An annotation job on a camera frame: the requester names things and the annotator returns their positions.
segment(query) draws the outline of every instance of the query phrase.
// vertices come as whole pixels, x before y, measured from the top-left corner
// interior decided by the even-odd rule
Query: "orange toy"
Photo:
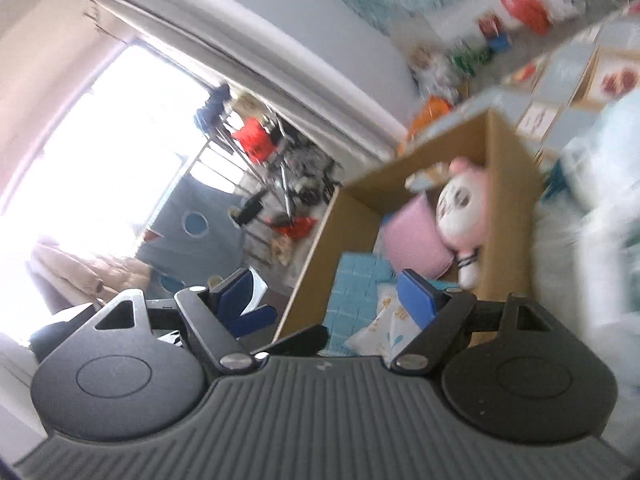
[[[441,118],[444,115],[447,115],[451,110],[453,110],[453,106],[442,97],[436,97],[433,95],[429,96],[427,102],[425,102],[422,110],[416,115],[414,122],[409,126],[409,132],[406,135],[406,139],[400,146],[398,146],[398,155],[402,155],[406,145],[415,139],[415,137],[423,131],[427,126]]]

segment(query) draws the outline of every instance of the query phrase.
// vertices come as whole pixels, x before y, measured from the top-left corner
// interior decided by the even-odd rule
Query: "white curtain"
[[[380,127],[347,105],[331,103],[293,67],[285,73],[261,57],[264,50],[254,48],[249,37],[239,38],[222,22],[213,25],[212,16],[204,20],[196,9],[171,0],[96,1],[143,36],[182,51],[264,99],[335,158],[347,177],[393,156],[394,142]]]

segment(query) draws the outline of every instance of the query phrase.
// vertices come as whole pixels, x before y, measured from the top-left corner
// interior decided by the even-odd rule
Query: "framed picture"
[[[640,58],[599,54],[586,99],[599,103],[617,101],[640,86]]]
[[[517,127],[517,133],[531,142],[542,142],[553,123],[558,108],[533,103]]]

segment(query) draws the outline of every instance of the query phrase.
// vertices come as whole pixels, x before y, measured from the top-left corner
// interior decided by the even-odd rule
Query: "blue tile pattern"
[[[342,255],[324,317],[329,343],[322,351],[323,355],[358,355],[344,342],[376,319],[378,284],[393,281],[395,275],[391,264],[375,254]]]

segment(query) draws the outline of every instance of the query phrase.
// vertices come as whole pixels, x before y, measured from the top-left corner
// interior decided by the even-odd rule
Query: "stuffed animal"
[[[458,283],[473,288],[480,276],[478,247],[486,237],[486,171],[459,157],[449,173],[452,179],[440,193],[436,224],[445,245],[458,253]]]

